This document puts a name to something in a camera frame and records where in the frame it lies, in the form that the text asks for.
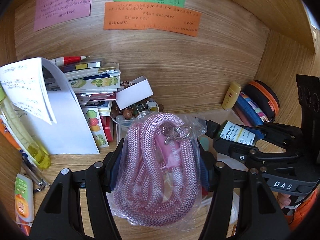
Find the person right hand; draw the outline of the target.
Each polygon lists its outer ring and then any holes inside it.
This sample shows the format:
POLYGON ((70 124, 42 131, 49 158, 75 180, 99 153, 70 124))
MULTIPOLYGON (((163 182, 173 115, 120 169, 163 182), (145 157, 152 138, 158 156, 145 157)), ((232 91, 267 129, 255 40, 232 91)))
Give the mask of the person right hand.
POLYGON ((290 197, 291 196, 289 194, 278 193, 277 202, 278 202, 281 209, 290 205, 290 203, 291 203, 290 197))

